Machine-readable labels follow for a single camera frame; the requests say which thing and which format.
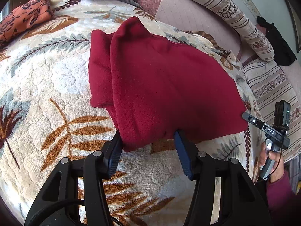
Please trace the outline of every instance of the black cloth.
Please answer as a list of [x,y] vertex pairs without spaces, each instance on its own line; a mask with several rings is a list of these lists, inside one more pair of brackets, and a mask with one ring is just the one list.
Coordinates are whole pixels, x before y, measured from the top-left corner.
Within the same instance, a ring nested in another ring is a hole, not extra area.
[[271,43],[275,52],[275,62],[278,65],[291,65],[297,58],[287,42],[282,38],[274,23],[269,24],[263,17],[257,17],[260,26],[266,28],[266,38]]

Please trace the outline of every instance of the purple sleeve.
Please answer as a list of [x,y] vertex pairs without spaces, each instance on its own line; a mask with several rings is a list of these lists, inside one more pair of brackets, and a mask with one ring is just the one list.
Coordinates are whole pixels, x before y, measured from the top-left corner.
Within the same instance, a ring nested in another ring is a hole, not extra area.
[[266,195],[274,226],[289,225],[289,222],[298,221],[301,211],[301,191],[297,196],[293,193],[287,171],[276,182],[267,182]]
[[267,182],[266,196],[270,211],[281,209],[289,200],[295,197],[290,187],[290,179],[287,171],[276,182]]

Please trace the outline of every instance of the striped fabric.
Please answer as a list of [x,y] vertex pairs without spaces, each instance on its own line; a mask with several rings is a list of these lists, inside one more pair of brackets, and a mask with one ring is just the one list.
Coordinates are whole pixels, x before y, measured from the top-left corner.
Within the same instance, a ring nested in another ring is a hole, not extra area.
[[291,104],[290,123],[287,137],[290,146],[283,152],[289,161],[301,153],[301,104],[296,93],[281,68],[257,58],[243,67],[243,73],[251,87],[264,121],[274,122],[275,103],[285,100]]
[[233,29],[235,29],[257,55],[265,60],[274,59],[274,51],[264,36],[245,14],[235,5],[232,0],[193,0],[210,9],[222,19],[224,19]]

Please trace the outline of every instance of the controller handle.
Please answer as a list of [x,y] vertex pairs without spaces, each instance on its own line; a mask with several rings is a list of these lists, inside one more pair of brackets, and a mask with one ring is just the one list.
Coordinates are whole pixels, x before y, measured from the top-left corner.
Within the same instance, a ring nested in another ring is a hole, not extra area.
[[[266,147],[267,147],[266,148],[267,154],[269,153],[269,151],[278,152],[280,150],[279,146],[275,145],[273,143],[273,141],[270,139],[266,139],[265,143],[266,143]],[[268,179],[267,176],[270,174],[271,169],[274,166],[274,163],[275,163],[274,160],[271,160],[269,157],[267,157],[265,164],[260,171],[259,176],[261,178],[266,178],[265,180],[267,180]]]

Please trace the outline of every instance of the folded red towel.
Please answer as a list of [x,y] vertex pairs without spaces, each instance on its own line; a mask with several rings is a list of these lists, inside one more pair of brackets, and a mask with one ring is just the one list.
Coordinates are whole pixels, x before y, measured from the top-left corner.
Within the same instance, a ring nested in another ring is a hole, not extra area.
[[94,30],[89,59],[91,106],[106,108],[124,150],[173,138],[210,140],[247,129],[234,80],[192,46],[151,34],[137,17],[115,33]]

